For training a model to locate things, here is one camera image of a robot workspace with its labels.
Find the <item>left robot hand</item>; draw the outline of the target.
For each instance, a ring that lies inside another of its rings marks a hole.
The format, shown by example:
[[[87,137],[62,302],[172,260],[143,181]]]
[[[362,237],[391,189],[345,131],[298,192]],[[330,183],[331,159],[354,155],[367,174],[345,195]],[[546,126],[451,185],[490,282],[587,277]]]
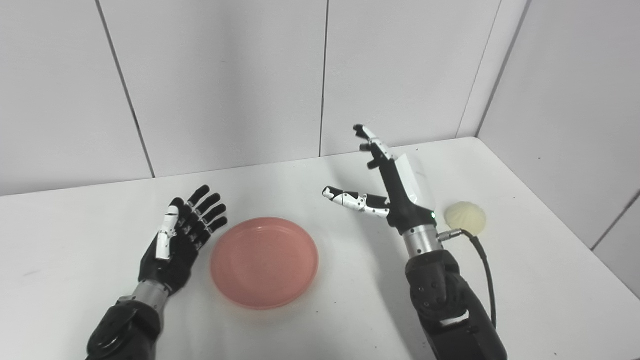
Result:
[[[228,219],[221,195],[213,193],[207,184],[187,200],[174,198],[170,207],[177,219],[169,231],[167,259],[157,255],[159,235],[156,234],[142,256],[137,280],[160,284],[173,296],[188,283],[201,249],[214,232],[228,224]]]

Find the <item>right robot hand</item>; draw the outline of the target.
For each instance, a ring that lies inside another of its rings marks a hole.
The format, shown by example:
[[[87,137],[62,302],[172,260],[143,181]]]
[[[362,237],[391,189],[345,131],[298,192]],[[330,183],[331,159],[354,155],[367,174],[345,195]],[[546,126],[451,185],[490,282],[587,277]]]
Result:
[[[325,187],[322,195],[341,207],[386,219],[400,235],[421,226],[437,227],[430,196],[422,190],[409,155],[396,155],[365,125],[355,124],[353,130],[365,141],[359,146],[359,151],[371,154],[372,159],[366,166],[369,170],[379,171],[386,196],[345,191],[332,186]]]

